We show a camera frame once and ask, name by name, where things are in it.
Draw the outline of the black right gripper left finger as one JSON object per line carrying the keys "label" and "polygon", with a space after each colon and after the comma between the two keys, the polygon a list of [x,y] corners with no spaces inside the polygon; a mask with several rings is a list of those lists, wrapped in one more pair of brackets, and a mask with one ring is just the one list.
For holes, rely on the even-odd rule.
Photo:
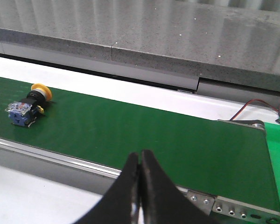
{"label": "black right gripper left finger", "polygon": [[138,154],[131,153],[111,187],[76,223],[137,224],[140,208],[138,180]]}

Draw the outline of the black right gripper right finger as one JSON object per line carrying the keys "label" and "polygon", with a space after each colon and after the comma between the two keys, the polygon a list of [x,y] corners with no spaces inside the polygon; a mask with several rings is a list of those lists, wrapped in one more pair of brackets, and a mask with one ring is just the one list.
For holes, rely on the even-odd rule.
{"label": "black right gripper right finger", "polygon": [[146,224],[216,224],[190,202],[164,172],[151,150],[141,152],[140,196]]}

